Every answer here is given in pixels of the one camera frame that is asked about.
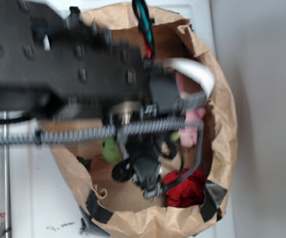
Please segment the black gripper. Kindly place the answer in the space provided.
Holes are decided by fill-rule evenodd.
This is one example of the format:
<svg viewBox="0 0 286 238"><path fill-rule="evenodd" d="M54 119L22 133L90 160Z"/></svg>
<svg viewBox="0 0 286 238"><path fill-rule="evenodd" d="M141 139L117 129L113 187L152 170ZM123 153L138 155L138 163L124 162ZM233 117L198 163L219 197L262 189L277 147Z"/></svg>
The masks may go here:
<svg viewBox="0 0 286 238"><path fill-rule="evenodd" d="M111 70L111 97L103 107L103 124L114 132L103 145L115 145L115 181L132 182L147 200L183 183L201 162L204 123L191 113L207 103L207 67L197 61L117 66ZM193 166L178 170L171 182L161 179L160 158L172 160L181 146L196 148Z"/></svg>

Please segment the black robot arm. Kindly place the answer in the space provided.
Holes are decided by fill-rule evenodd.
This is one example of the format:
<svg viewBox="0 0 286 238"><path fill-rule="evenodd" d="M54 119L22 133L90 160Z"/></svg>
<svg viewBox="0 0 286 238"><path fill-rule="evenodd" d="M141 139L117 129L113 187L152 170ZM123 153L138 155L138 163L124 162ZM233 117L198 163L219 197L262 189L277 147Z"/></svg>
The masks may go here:
<svg viewBox="0 0 286 238"><path fill-rule="evenodd" d="M125 150L113 169L118 181L136 178L146 199L183 183L201 161L203 123L188 122L190 110L203 106L203 89L179 96L175 73L199 84L211 81L198 62L173 58L155 62L153 21L142 0L132 3L146 44L114 43L110 29L87 25L77 7L60 17L48 5L0 0L0 145L76 144L110 137ZM196 159L175 180L160 181L166 142L179 130L197 131Z"/></svg>

